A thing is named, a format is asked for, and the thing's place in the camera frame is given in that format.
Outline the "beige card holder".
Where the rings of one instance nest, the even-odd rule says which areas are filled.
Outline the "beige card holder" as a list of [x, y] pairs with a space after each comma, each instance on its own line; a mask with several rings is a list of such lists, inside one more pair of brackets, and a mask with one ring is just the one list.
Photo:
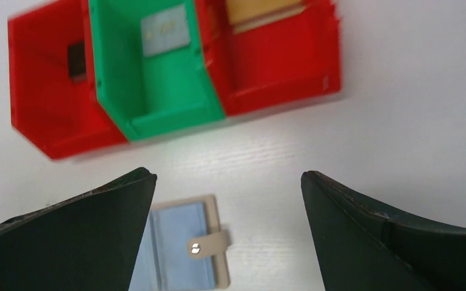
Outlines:
[[227, 289], [230, 244], [213, 194], [154, 204], [129, 290]]

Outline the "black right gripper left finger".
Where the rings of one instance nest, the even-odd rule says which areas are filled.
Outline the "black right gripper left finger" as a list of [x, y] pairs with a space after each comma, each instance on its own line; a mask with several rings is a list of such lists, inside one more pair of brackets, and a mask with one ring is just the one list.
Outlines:
[[127, 290], [156, 183], [139, 167], [0, 223], [0, 290]]

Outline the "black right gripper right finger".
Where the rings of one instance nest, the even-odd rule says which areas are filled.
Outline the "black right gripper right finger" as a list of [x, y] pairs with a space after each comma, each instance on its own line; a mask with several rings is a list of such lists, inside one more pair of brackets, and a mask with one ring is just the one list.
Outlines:
[[466, 228], [408, 213], [318, 172], [301, 189], [326, 290], [466, 290]]

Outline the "silver credit card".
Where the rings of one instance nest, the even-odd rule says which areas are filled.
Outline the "silver credit card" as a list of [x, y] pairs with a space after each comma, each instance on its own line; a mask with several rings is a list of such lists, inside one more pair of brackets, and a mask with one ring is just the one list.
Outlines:
[[144, 17], [140, 22], [143, 55], [151, 57], [191, 43], [184, 4]]

